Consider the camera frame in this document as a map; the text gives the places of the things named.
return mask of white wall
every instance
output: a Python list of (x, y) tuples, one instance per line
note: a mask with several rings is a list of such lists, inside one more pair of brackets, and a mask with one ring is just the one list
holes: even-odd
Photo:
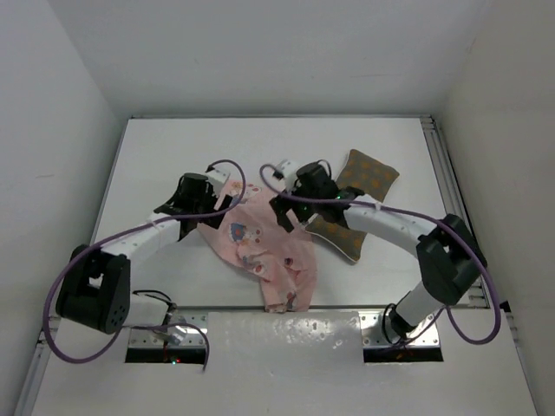
[(90, 238), (121, 123), (46, 0), (0, 0), (0, 415), (56, 272)]
[(118, 114), (428, 113), (490, 0), (49, 0)]
[(442, 121), (541, 414), (555, 414), (554, 43), (554, 2), (498, 0)]

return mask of brown cushion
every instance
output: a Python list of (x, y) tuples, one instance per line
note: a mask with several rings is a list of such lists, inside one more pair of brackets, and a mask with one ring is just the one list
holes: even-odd
[[(399, 172), (393, 167), (372, 159), (366, 154), (352, 149), (347, 164), (337, 178), (337, 186), (354, 186), (362, 189), (372, 198), (383, 202), (389, 188), (399, 177)], [(307, 227), (310, 234), (315, 234), (328, 240), (336, 246), (351, 261), (357, 262), (361, 258), (361, 249), (366, 233), (347, 230), (337, 224), (326, 223), (318, 216)]]

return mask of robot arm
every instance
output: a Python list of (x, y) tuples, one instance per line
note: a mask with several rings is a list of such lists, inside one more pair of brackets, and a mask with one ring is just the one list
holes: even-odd
[[(152, 223), (143, 231), (121, 237), (83, 258), (65, 277), (55, 310), (64, 318), (112, 334), (131, 324), (160, 325), (167, 313), (166, 303), (148, 296), (130, 294), (133, 270), (150, 256), (176, 243), (194, 230), (199, 222), (218, 228), (223, 216), (174, 219), (161, 224), (164, 217), (215, 212), (219, 194), (230, 177), (223, 169), (211, 168), (204, 175), (184, 174), (168, 201), (149, 216)], [(226, 195), (219, 210), (232, 198)], [(72, 257), (85, 250), (77, 247)]]
[[(380, 203), (363, 191), (339, 189), (317, 162), (299, 167), (284, 160), (274, 172), (285, 183), (285, 191), (294, 197), (341, 199), (373, 204), (364, 205), (297, 202), (277, 195), (270, 202), (277, 223), (291, 232), (287, 213), (293, 211), (301, 223), (320, 214), (329, 223), (364, 231), (401, 247), (418, 260), (421, 282), (391, 309), (386, 319), (386, 336), (396, 342), (406, 339), (420, 322), (443, 305), (455, 305), (480, 276), (466, 252), (446, 233), (428, 221), (379, 209)], [(448, 214), (442, 222), (455, 231), (486, 265), (472, 234), (463, 220)]]

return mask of pink fabric with cartoon print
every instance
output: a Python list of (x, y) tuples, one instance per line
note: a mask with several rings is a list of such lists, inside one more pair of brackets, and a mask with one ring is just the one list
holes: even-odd
[[(223, 192), (236, 198), (241, 185), (230, 181)], [(278, 225), (269, 204), (273, 196), (248, 184), (241, 203), (217, 230), (203, 224), (198, 230), (221, 258), (260, 277), (268, 312), (305, 311), (317, 280), (314, 246), (300, 227), (287, 233)]]

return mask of white surface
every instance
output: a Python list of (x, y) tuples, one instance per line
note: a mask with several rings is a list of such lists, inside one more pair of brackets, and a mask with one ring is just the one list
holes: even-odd
[[(216, 159), (235, 159), (248, 181), (259, 185), (258, 168), (265, 162), (328, 159), (333, 172), (340, 172), (351, 148), (401, 174), (387, 204), (444, 217), (418, 119), (131, 120), (96, 237), (139, 223), (173, 194), (184, 172), (203, 172)], [(377, 237), (366, 237), (357, 265), (313, 239), (318, 267), (313, 305), (385, 305), (421, 280), (412, 256)], [(263, 305), (257, 278), (220, 260), (196, 231), (143, 263), (132, 289), (163, 290), (187, 306)]]
[[(454, 315), (473, 337), (491, 329), (491, 311)], [(106, 342), (98, 332), (65, 323), (56, 338), (64, 350), (84, 355)], [(205, 374), (196, 365), (125, 364), (123, 335), (91, 364), (52, 358), (33, 415), (535, 414), (505, 321), (492, 344), (475, 347), (458, 338), (444, 315), (444, 362), (412, 364), (363, 364), (353, 327), (351, 314), (338, 312), (210, 314)]]
[[(369, 202), (378, 206), (380, 204), (369, 195), (357, 197), (355, 201)], [(344, 212), (344, 216), (351, 230), (364, 231), (383, 238), (416, 258), (418, 237), (426, 236), (435, 228), (433, 223), (419, 218), (378, 211), (368, 206), (352, 205)]]
[(49, 0), (118, 114), (423, 114), (490, 0)]
[(0, 56), (4, 416), (33, 356), (47, 288), (90, 238), (121, 126), (46, 0), (0, 0)]
[(444, 127), (470, 217), (511, 302), (539, 411), (555, 414), (555, 3), (498, 1)]

